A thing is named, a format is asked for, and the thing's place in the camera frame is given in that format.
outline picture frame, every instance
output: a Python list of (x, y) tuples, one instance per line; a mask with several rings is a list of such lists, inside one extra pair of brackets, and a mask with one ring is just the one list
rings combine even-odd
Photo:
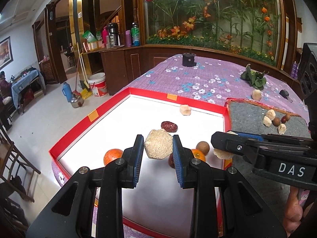
[(10, 36), (0, 42), (0, 70), (13, 62)]

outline blue tablecloth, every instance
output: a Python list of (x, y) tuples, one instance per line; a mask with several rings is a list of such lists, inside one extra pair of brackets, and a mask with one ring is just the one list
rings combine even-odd
[(21, 99), (20, 92), (25, 89), (37, 76), (40, 76), (40, 80), (45, 88), (44, 78), (39, 70), (28, 72), (26, 76), (20, 78), (17, 82), (12, 84), (12, 98), (15, 108), (18, 108), (19, 99)]

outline white bucket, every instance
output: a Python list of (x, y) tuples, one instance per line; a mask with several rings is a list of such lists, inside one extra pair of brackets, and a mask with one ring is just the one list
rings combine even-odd
[(91, 90), (95, 97), (102, 97), (108, 94), (105, 73), (96, 73), (88, 78)]

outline metal screw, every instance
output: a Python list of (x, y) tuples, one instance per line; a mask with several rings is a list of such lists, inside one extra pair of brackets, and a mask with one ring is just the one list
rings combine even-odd
[(79, 168), (79, 173), (80, 174), (83, 175), (83, 174), (85, 174), (87, 172), (88, 172), (88, 168), (87, 167), (83, 166), (83, 167)]
[(194, 164), (194, 165), (199, 165), (201, 163), (201, 160), (199, 158), (193, 158), (191, 160), (191, 162)]
[(116, 159), (116, 164), (117, 165), (122, 165), (124, 163), (124, 159), (122, 157)]
[(237, 169), (234, 168), (234, 167), (229, 167), (229, 168), (228, 168), (228, 172), (234, 175), (234, 174), (237, 173)]

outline tiled floor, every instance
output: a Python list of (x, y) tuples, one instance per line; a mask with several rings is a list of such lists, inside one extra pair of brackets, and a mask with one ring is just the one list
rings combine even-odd
[[(75, 77), (67, 82), (74, 90)], [(46, 96), (34, 99), (24, 114), (13, 116), (13, 127), (8, 132), (17, 148), (42, 173), (35, 174), (31, 185), (34, 203), (23, 201), (16, 192), (11, 195), (24, 209), (29, 223), (60, 188), (52, 172), (48, 150), (75, 124), (110, 98), (109, 95), (101, 98), (90, 96), (83, 107), (73, 108), (61, 91), (62, 85), (48, 85), (46, 88)]]

